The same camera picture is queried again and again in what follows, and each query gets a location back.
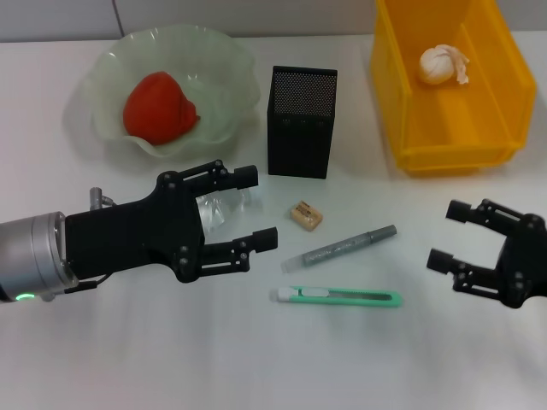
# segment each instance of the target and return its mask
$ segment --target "green glass bowl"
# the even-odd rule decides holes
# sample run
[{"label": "green glass bowl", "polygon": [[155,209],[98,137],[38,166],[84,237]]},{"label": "green glass bowl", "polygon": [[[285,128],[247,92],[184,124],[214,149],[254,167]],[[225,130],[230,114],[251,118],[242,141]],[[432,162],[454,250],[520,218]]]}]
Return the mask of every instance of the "green glass bowl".
[{"label": "green glass bowl", "polygon": [[[170,156],[191,144],[206,148],[233,136],[260,99],[254,66],[252,54],[226,34],[180,24],[124,37],[98,57],[82,89],[100,138],[131,141],[151,155]],[[173,142],[151,145],[127,135],[122,113],[135,86],[158,71],[179,83],[201,119]]]}]

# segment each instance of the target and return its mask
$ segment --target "white wall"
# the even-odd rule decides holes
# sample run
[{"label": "white wall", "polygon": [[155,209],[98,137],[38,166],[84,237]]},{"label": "white wall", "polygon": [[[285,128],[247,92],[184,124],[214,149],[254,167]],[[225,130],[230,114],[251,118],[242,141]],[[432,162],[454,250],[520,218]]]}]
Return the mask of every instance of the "white wall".
[{"label": "white wall", "polygon": [[497,0],[511,30],[547,30],[546,0]]},{"label": "white wall", "polygon": [[[497,2],[512,30],[547,30],[547,0]],[[116,0],[116,3],[125,32],[184,22],[251,37],[370,33],[375,13],[374,0]]]},{"label": "white wall", "polygon": [[111,0],[0,0],[0,41],[119,38]]},{"label": "white wall", "polygon": [[[0,2],[0,41],[120,36],[112,0]],[[547,0],[497,2],[512,30],[547,30]],[[125,32],[180,22],[209,26],[234,36],[373,31],[374,0],[116,0],[116,3]]]}]

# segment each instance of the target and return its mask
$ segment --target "green led light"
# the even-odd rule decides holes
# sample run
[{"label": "green led light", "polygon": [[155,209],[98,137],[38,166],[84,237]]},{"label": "green led light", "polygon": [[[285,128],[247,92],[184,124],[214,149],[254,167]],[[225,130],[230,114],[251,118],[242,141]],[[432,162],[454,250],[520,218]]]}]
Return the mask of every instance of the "green led light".
[{"label": "green led light", "polygon": [[32,293],[21,293],[15,298],[16,301],[23,301],[25,299],[34,299],[34,295]]}]

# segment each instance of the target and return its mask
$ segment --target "garlic bulb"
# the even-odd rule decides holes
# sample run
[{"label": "garlic bulb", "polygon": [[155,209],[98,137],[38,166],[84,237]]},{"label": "garlic bulb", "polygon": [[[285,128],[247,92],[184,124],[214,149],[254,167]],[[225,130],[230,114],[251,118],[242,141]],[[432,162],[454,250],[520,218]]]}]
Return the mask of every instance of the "garlic bulb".
[{"label": "garlic bulb", "polygon": [[418,74],[423,82],[431,85],[441,84],[454,74],[459,84],[467,84],[466,64],[469,64],[469,59],[459,49],[441,44],[421,55]]}]

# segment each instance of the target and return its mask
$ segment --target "mesh pencil cup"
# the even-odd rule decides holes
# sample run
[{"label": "mesh pencil cup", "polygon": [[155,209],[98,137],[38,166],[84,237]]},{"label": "mesh pencil cup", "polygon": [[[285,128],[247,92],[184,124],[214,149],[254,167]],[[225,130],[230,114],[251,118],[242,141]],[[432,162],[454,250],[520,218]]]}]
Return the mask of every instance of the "mesh pencil cup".
[{"label": "mesh pencil cup", "polygon": [[338,72],[273,67],[268,102],[268,173],[326,178]]}]

